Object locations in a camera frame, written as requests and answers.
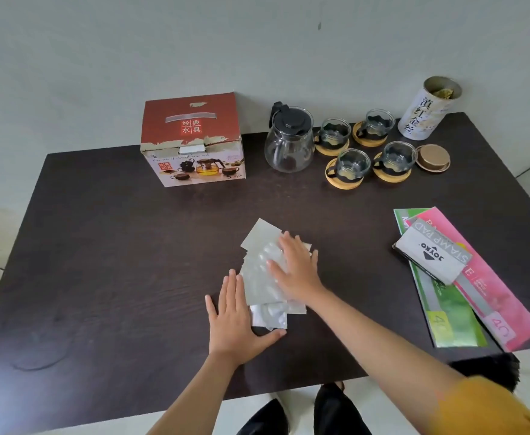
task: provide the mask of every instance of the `right hand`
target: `right hand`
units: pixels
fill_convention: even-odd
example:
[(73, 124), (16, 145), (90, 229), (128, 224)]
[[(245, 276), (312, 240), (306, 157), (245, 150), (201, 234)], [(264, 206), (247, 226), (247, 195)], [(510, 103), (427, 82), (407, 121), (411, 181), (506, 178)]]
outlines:
[(285, 254), (288, 271), (285, 273), (279, 264), (269, 260), (267, 261), (269, 272), (290, 299), (307, 305), (316, 293), (326, 290), (317, 275), (318, 252), (314, 250), (309, 256), (299, 236), (293, 238), (289, 232), (280, 236), (279, 244)]

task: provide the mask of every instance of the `yellow sleeve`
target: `yellow sleeve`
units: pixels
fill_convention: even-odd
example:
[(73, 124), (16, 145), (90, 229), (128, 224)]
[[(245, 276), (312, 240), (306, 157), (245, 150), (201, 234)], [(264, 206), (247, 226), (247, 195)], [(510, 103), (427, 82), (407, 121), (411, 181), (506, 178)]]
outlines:
[(530, 410), (483, 377), (462, 380), (438, 404), (430, 435), (530, 435)]

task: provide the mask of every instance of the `pink folder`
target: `pink folder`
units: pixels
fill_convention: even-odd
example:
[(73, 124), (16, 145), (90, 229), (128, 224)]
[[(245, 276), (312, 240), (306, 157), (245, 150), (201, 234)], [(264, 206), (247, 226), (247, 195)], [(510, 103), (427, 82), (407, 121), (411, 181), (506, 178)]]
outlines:
[(454, 282), (474, 312), (505, 351), (530, 339), (530, 313), (437, 208), (417, 215), (450, 240), (463, 245), (472, 259)]

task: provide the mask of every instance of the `black teapot handle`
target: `black teapot handle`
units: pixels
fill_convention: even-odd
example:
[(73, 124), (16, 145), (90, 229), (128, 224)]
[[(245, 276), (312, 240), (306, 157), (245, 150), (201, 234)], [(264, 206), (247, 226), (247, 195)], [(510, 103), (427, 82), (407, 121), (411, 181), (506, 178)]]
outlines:
[(269, 115), (269, 128), (273, 125), (273, 115), (279, 110), (287, 111), (289, 107), (283, 102), (275, 102), (271, 108), (271, 114)]

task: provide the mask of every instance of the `left hand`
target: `left hand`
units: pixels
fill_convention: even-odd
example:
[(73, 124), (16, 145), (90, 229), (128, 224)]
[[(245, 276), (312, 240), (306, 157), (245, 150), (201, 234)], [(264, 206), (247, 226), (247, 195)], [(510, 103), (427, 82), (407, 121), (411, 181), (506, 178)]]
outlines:
[(265, 336), (255, 336), (243, 277), (236, 275), (235, 270), (231, 269), (223, 279), (218, 314), (209, 295), (205, 296), (205, 302), (211, 324), (209, 354), (226, 358), (234, 368), (259, 355), (286, 334), (284, 329), (276, 329)]

